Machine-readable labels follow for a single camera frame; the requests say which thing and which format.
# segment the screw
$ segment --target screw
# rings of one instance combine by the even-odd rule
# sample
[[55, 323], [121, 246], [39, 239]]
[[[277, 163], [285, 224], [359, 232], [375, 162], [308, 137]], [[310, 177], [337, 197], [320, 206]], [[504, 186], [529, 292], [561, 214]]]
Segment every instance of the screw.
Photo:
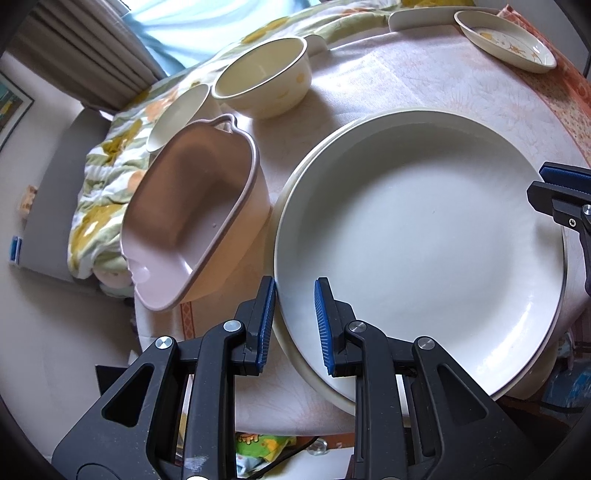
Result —
[[355, 333], [361, 333], [366, 331], [368, 328], [368, 326], [366, 324], [364, 324], [364, 322], [361, 322], [360, 320], [355, 320], [354, 322], [351, 322], [349, 324], [349, 330], [351, 330], [351, 332], [355, 332]]
[[223, 329], [227, 332], [237, 332], [242, 328], [242, 322], [238, 320], [228, 320], [223, 324]]
[[156, 348], [166, 350], [169, 346], [173, 344], [173, 340], [170, 337], [160, 337], [156, 338], [156, 341], [154, 343], [156, 344]]
[[423, 350], [433, 350], [435, 348], [435, 340], [430, 337], [421, 337], [419, 338], [418, 347], [422, 348]]

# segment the white dish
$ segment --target white dish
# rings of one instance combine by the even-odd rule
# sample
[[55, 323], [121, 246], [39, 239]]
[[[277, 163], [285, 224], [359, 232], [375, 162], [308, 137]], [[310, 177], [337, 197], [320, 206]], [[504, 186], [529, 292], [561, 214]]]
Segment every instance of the white dish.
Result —
[[190, 88], [156, 120], [146, 149], [157, 154], [181, 129], [194, 120], [212, 120], [222, 114], [220, 106], [211, 96], [211, 87], [201, 83]]
[[[326, 43], [314, 35], [311, 53]], [[247, 51], [222, 72], [213, 97], [250, 118], [281, 115], [300, 103], [312, 84], [312, 70], [302, 37], [284, 37]]]
[[527, 202], [539, 179], [527, 159], [477, 122], [414, 110], [355, 121], [303, 164], [274, 255], [275, 332], [300, 374], [354, 412], [354, 380], [322, 360], [313, 281], [325, 275], [358, 318], [430, 335], [487, 393], [508, 390], [541, 353], [565, 279], [561, 229]]
[[455, 25], [454, 15], [461, 10], [476, 10], [496, 15], [498, 8], [483, 7], [428, 7], [396, 10], [388, 17], [390, 32], [400, 32], [410, 28]]
[[499, 60], [533, 73], [556, 68], [552, 52], [519, 25], [473, 10], [457, 12], [454, 17], [468, 40]]

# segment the white lace tablecloth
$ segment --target white lace tablecloth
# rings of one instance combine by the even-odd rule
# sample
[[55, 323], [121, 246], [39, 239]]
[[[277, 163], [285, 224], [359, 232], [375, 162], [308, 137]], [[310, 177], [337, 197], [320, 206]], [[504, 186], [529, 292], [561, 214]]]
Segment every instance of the white lace tablecloth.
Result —
[[[320, 53], [311, 63], [312, 88], [298, 107], [268, 121], [239, 118], [239, 127], [258, 144], [273, 202], [298, 163], [331, 132], [369, 113], [417, 105], [480, 119], [519, 148], [536, 170], [545, 161], [587, 167], [577, 144], [538, 95], [452, 26], [365, 38]], [[263, 274], [264, 239], [261, 232], [221, 291], [193, 302], [197, 336], [233, 318], [237, 305], [253, 298]], [[575, 233], [567, 232], [567, 245], [566, 296], [551, 342], [576, 320], [587, 301]], [[153, 314], [139, 302], [136, 308], [143, 348], [160, 335], [182, 340], [192, 333], [188, 306], [183, 314], [180, 309]], [[184, 329], [183, 318], [189, 320]], [[263, 375], [236, 380], [237, 430], [312, 435], [352, 432], [353, 427], [353, 417], [304, 382], [275, 339]]]

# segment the cream bowl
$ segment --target cream bowl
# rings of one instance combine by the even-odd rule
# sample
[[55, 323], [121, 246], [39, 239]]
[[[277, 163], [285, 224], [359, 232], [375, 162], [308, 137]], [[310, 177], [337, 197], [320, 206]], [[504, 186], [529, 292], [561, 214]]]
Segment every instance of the cream bowl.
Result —
[[213, 85], [212, 96], [250, 118], [281, 115], [302, 101], [312, 83], [307, 42], [285, 37], [236, 59]]
[[194, 120], [211, 120], [222, 114], [218, 103], [212, 98], [211, 87], [205, 83], [190, 88], [179, 97], [156, 120], [146, 149], [155, 155], [163, 146]]

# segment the colorful cloth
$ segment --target colorful cloth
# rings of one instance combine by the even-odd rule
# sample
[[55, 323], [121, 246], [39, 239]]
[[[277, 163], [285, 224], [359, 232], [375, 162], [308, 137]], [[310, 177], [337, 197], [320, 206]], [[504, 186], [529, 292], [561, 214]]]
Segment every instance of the colorful cloth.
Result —
[[87, 156], [85, 180], [72, 220], [68, 266], [76, 278], [93, 273], [107, 286], [129, 286], [119, 233], [127, 204], [148, 168], [145, 143], [154, 122], [183, 92], [213, 83], [234, 59], [253, 46], [285, 35], [321, 35], [329, 44], [386, 27], [400, 8], [421, 5], [472, 5], [471, 0], [333, 0], [289, 17], [273, 20], [209, 61], [161, 80], [115, 115], [107, 137]]
[[239, 478], [247, 478], [253, 472], [276, 460], [285, 447], [296, 444], [296, 437], [236, 434], [236, 472]]

